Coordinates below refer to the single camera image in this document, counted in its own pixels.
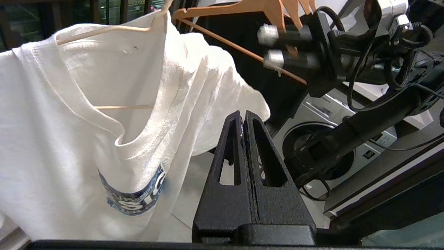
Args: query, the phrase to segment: washing machine door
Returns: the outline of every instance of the washing machine door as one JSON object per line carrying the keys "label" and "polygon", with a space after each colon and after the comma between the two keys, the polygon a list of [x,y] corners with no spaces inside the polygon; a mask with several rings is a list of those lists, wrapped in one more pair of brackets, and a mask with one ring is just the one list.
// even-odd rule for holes
{"label": "washing machine door", "polygon": [[[282,143],[284,158],[291,156],[296,149],[303,146],[311,137],[328,132],[333,128],[334,126],[332,124],[318,121],[304,122],[292,127],[285,134]],[[324,173],[320,173],[317,179],[327,181],[340,178],[352,168],[354,159],[355,153],[352,151],[342,157],[333,168]]]}

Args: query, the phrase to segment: white t-shirt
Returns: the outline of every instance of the white t-shirt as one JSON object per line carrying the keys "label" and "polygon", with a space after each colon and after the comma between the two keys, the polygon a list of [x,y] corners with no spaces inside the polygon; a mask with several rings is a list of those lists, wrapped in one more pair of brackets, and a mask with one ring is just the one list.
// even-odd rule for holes
{"label": "white t-shirt", "polygon": [[79,24],[0,54],[0,210],[31,239],[156,240],[225,117],[270,116],[226,51],[158,14],[125,24],[148,33],[56,44],[103,27]]}

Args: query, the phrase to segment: floor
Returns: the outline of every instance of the floor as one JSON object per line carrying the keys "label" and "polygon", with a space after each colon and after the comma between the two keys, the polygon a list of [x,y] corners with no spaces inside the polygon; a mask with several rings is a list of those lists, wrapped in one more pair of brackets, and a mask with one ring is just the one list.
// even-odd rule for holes
{"label": "floor", "polygon": [[[210,169],[213,154],[203,153],[190,160],[182,189],[174,206],[173,212],[167,219],[160,234],[160,242],[191,242],[191,228],[202,194],[205,180]],[[234,181],[233,167],[224,164],[221,174],[221,184],[232,185]],[[322,212],[324,202],[314,202],[302,197],[318,228],[328,228],[329,220]]]}

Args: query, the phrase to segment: printed graphic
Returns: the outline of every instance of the printed graphic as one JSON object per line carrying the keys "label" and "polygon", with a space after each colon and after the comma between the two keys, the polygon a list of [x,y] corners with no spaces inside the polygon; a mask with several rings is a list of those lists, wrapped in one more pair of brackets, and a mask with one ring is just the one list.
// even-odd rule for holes
{"label": "printed graphic", "polygon": [[119,192],[111,187],[99,171],[100,180],[108,194],[108,204],[121,213],[130,216],[143,214],[156,204],[165,175],[165,171],[159,166],[145,188],[128,194]]}

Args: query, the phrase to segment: t-shirt sleeve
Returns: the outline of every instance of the t-shirt sleeve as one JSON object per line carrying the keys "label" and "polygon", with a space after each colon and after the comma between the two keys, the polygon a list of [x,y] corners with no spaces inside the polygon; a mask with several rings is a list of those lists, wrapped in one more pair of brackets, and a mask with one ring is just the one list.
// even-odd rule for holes
{"label": "t-shirt sleeve", "polygon": [[247,110],[257,114],[263,121],[270,117],[270,109],[262,94],[249,86],[236,71],[232,56],[216,46],[201,44],[205,51],[204,63],[209,68],[207,81],[217,81],[212,101],[206,113],[193,148],[198,155],[214,148],[220,137],[225,118],[240,111],[245,118]]}

